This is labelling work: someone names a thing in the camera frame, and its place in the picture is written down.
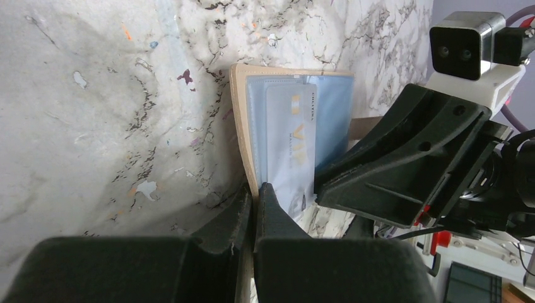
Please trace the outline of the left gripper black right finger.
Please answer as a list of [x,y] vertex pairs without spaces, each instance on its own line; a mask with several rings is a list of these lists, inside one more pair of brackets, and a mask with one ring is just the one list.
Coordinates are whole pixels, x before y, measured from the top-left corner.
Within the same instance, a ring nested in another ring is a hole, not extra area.
[[408,243],[309,236],[259,191],[254,279],[259,302],[435,302],[426,266]]

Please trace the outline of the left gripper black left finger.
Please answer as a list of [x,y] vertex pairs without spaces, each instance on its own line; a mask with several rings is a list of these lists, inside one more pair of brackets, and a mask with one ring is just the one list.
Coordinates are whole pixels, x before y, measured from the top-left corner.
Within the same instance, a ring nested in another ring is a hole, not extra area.
[[55,237],[24,260],[5,302],[237,302],[252,196],[242,188],[188,236]]

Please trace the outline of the white VIP credit card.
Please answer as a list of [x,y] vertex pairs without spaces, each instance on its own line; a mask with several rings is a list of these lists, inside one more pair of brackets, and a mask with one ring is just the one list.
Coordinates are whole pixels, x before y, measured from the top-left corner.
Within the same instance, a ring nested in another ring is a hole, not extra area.
[[317,86],[292,84],[267,89],[267,182],[292,218],[314,201]]

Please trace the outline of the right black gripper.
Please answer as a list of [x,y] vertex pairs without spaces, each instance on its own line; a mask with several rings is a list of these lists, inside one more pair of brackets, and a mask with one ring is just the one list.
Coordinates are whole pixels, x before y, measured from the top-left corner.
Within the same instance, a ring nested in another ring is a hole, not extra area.
[[379,123],[315,176],[317,203],[397,227],[534,233],[534,130],[408,84]]

